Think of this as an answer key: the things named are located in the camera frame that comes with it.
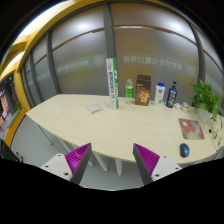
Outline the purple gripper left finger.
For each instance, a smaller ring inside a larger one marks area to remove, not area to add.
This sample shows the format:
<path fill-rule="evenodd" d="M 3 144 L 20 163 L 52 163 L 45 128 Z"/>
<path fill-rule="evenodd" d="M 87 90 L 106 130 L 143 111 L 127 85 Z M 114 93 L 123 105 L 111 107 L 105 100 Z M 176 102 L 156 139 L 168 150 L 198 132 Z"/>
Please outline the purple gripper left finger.
<path fill-rule="evenodd" d="M 91 154 L 91 144 L 87 143 L 67 154 L 56 154 L 42 166 L 42 169 L 79 185 Z"/>

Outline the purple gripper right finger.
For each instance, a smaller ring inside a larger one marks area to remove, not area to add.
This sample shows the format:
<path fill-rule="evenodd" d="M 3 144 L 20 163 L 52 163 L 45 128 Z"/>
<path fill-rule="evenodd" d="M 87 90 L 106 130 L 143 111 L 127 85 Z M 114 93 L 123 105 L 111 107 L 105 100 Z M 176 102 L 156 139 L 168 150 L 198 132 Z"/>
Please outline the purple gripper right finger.
<path fill-rule="evenodd" d="M 133 155 L 144 185 L 181 170 L 168 156 L 160 156 L 136 143 L 133 144 Z"/>

